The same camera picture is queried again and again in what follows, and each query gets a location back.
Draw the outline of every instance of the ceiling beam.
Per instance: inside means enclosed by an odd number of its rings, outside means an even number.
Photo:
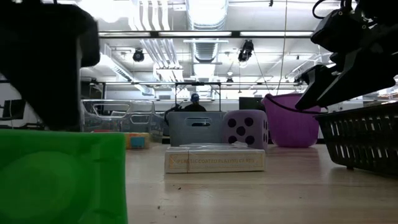
[[[100,39],[199,39],[199,38],[239,38],[239,39],[309,39],[312,30],[169,30],[169,31],[100,31]]]

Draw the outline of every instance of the camera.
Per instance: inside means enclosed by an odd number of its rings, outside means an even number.
[[[142,53],[142,49],[136,49],[136,52],[132,56],[132,59],[135,62],[142,62],[144,60],[144,53]]]
[[[238,60],[240,62],[247,62],[251,57],[251,52],[254,50],[254,45],[251,40],[245,40],[243,47],[241,49],[241,53],[239,53]]]

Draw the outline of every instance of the foam dice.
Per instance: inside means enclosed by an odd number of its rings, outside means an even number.
[[[261,110],[237,110],[223,118],[223,143],[245,142],[253,149],[267,149],[268,120]]]

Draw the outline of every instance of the bin handle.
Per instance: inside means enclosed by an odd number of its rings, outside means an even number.
[[[132,120],[132,117],[134,117],[134,116],[139,116],[139,117],[141,117],[141,116],[147,116],[147,117],[148,117],[148,122],[134,122],[134,121]],[[131,115],[130,121],[131,121],[131,123],[133,123],[133,124],[148,124],[149,121],[150,121],[150,115]]]
[[[296,113],[305,113],[305,114],[327,114],[328,112],[316,112],[316,111],[300,111],[300,110],[296,110],[293,108],[288,108],[287,106],[284,106],[278,102],[276,102],[274,99],[272,99],[272,95],[271,94],[267,94],[266,95],[267,100],[269,100],[271,103],[277,105],[280,108],[283,108],[285,110],[291,111],[291,112],[296,112]]]
[[[98,111],[97,111],[96,108],[95,108],[96,106],[128,106],[128,108],[127,108],[126,112],[122,112],[122,113],[124,113],[123,116],[103,116],[103,115],[100,115],[100,114],[98,113]],[[96,103],[96,104],[93,104],[91,107],[93,108],[95,114],[96,114],[99,118],[125,118],[125,117],[127,116],[127,111],[129,111],[129,109],[130,109],[130,105],[128,105],[128,104],[123,104],[123,103],[118,103],[118,104],[112,104],[112,103]]]
[[[189,120],[196,120],[193,123],[189,123]],[[211,118],[197,117],[197,118],[185,118],[185,125],[188,127],[209,127],[211,126]]]

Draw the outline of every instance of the gray plastic bin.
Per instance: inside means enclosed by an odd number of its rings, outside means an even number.
[[[171,146],[190,143],[221,143],[225,112],[170,112]]]

